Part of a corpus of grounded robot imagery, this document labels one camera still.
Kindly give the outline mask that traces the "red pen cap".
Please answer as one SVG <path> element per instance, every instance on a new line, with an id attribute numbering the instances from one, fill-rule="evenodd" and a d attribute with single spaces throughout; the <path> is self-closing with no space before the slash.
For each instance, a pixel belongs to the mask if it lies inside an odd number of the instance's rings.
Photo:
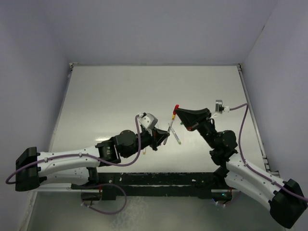
<path id="1" fill-rule="evenodd" d="M 174 110 L 173 110 L 173 115 L 175 115 L 176 114 L 176 110 L 179 108 L 179 105 L 178 104 L 176 104 L 175 105 L 175 107 L 174 107 Z"/>

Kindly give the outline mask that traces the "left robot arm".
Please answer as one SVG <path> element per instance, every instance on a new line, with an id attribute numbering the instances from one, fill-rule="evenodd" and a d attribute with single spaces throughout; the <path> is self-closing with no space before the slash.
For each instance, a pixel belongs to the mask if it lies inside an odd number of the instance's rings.
<path id="1" fill-rule="evenodd" d="M 27 148 L 16 160 L 13 174 L 15 190 L 26 192 L 44 184 L 71 183 L 89 189 L 99 184 L 98 167 L 122 167 L 122 158 L 139 155 L 146 147 L 156 151 L 169 136 L 167 131 L 153 128 L 138 129 L 136 133 L 124 130 L 120 134 L 94 146 L 66 152 L 38 152 Z"/>

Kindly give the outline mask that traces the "red-end white pen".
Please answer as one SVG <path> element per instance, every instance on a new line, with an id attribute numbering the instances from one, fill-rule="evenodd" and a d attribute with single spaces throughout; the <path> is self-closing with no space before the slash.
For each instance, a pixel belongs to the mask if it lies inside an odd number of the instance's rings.
<path id="1" fill-rule="evenodd" d="M 170 123 L 169 123 L 169 125 L 168 125 L 168 132 L 170 132 L 170 131 L 171 131 L 171 128 L 172 128 L 172 125 L 173 125 L 173 122 L 174 122 L 175 117 L 176 117 L 176 113 L 175 113 L 175 112 L 173 112 L 173 115 L 172 115 L 171 121 L 170 121 Z"/>

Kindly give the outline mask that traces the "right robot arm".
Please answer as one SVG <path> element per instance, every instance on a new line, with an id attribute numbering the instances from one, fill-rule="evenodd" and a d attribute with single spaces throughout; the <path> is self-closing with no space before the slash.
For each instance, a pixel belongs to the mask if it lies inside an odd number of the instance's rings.
<path id="1" fill-rule="evenodd" d="M 230 186 L 253 198 L 286 229 L 295 225 L 308 207 L 308 200 L 295 180 L 283 180 L 245 159 L 241 136 L 236 136 L 232 130 L 216 131 L 215 122 L 207 108 L 178 108 L 175 112 L 188 131 L 198 131 L 211 147 L 211 159 L 222 171 L 214 176 L 217 187 Z"/>

